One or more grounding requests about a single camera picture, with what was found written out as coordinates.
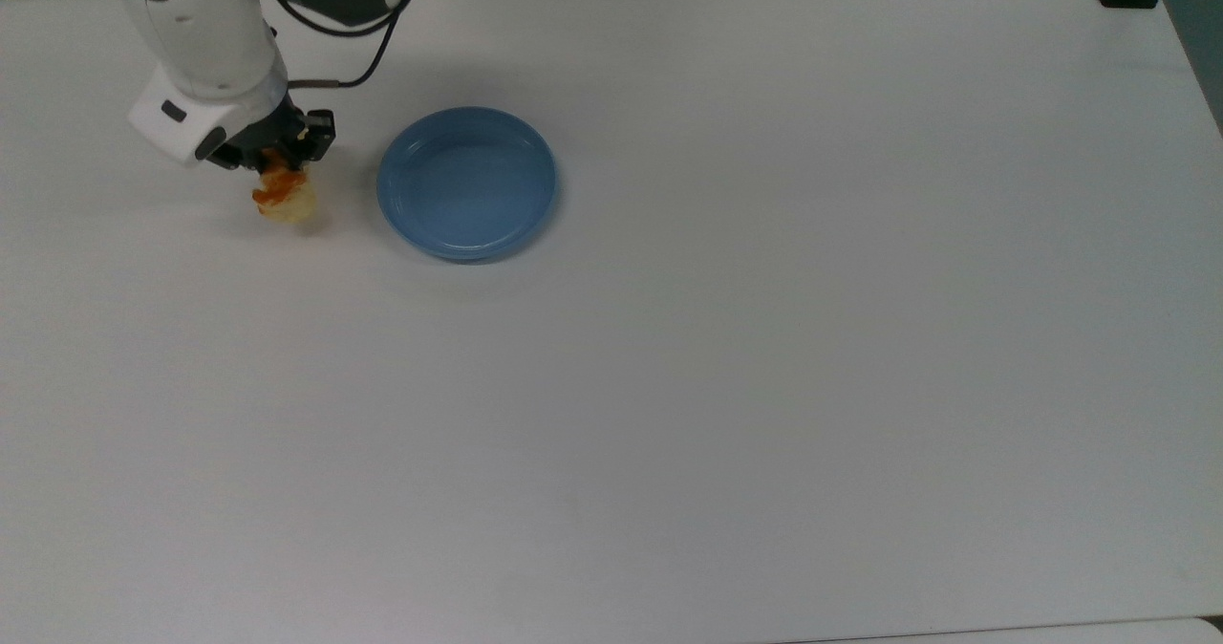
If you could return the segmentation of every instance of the food item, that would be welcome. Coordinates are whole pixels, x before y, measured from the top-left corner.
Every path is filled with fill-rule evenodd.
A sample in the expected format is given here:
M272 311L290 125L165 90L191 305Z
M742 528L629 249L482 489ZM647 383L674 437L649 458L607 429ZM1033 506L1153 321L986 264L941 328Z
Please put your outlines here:
M259 213L272 221L289 225L309 219L314 214L317 199L306 170L289 169L284 156L275 149L264 149L263 156L268 160L267 169L259 175L263 188L251 191L251 199L259 205Z

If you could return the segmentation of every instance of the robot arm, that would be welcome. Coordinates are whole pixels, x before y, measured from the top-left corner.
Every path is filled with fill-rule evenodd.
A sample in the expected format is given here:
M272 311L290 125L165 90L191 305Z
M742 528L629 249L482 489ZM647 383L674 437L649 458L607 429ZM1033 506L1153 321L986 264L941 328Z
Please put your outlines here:
M259 0L121 1L159 61L128 121L161 152L186 165L260 171L265 149L290 169L324 155L335 138L331 112L292 104ZM294 1L345 24L401 9L388 0Z

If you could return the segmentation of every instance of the blue plate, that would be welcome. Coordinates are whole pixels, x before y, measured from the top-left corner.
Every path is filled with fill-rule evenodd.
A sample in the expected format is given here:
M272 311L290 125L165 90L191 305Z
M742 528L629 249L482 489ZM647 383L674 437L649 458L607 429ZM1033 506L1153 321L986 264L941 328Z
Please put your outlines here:
M548 144L495 109L446 109L416 121L378 170L383 216L407 242L445 260L486 260L521 247L555 199Z

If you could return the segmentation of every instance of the white table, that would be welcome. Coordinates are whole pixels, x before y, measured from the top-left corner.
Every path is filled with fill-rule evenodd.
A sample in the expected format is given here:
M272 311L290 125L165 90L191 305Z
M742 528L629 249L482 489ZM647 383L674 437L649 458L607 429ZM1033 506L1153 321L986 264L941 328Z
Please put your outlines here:
M296 97L302 230L142 143L150 68L115 0L0 1L0 640L1223 611L1223 143L1163 9L416 0ZM563 176L494 265L374 203L461 104Z

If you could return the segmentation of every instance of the black cable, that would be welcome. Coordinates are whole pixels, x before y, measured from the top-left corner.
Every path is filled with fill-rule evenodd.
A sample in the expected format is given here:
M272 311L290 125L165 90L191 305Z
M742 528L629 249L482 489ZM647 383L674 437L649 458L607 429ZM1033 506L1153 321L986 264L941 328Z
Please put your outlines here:
M338 81L338 79L291 79L289 81L289 89L296 89L298 87L313 87L319 89L334 89L334 88L349 88L357 87L361 83L367 82L372 75L374 75L374 68L378 68L378 62L382 61L382 55L386 51L386 46L390 43L390 34L395 32L395 23L399 22L400 11L394 11L390 17L390 22L386 23L386 32L383 34L382 44L378 46L378 51L374 53L374 60L369 62L369 68L361 73L357 79L350 81Z
M298 13L297 10L294 9L287 0L276 0L276 4L280 4L280 7L287 11L289 15L291 15L298 22L303 23L309 29L320 32L323 34L329 34L331 37L349 37L349 38L364 37L367 34L371 34L372 32L379 31L380 28L386 29L386 32L384 32L383 34L383 40L378 46L378 51L374 53L373 61L369 62L369 68L366 68L366 72L361 73L361 77L350 81L317 79L317 78L291 79L289 81L289 89L296 89L298 87L349 88L349 87L357 87L361 86L361 83L367 82L367 79L369 79L369 77L374 75L374 70L378 68L383 54L386 51L388 44L390 44L390 35L393 34L393 32L395 32L395 23L399 22L399 15L404 12L404 9L407 9L407 5L412 0L399 0L399 2L395 4L395 7L391 9L390 12L388 12L383 20L371 26L350 31L350 29L336 29L336 28L329 28L327 26L319 26L314 21L311 21L306 16Z

